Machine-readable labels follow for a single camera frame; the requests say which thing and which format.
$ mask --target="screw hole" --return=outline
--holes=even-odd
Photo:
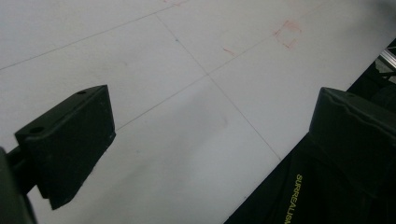
[[[30,130],[30,133],[41,133],[43,132],[44,128],[43,127],[36,127]]]

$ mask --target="red stain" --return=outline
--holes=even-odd
[[[232,51],[230,51],[229,49],[225,49],[225,48],[223,48],[224,49],[224,51],[226,51],[226,52],[229,52],[231,55],[235,55]]]
[[[287,49],[293,49],[296,45],[297,37],[302,32],[297,22],[287,20],[279,30],[274,32],[274,37],[277,42],[281,43]]]

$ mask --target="floor tile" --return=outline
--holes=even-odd
[[[0,69],[182,2],[1,1]]]
[[[158,13],[161,20],[211,72],[274,31],[287,11],[270,1],[190,1]]]
[[[73,202],[34,206],[43,223],[223,223],[278,163],[206,77],[122,128]]]
[[[285,22],[211,74],[281,158],[308,132],[320,87],[346,90],[391,41],[361,24],[359,10],[333,4]]]
[[[107,84],[119,128],[204,75],[152,15],[1,70],[1,144],[77,91]]]

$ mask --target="white floor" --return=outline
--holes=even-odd
[[[107,84],[117,138],[39,223],[223,223],[396,36],[392,0],[0,3],[0,145]]]

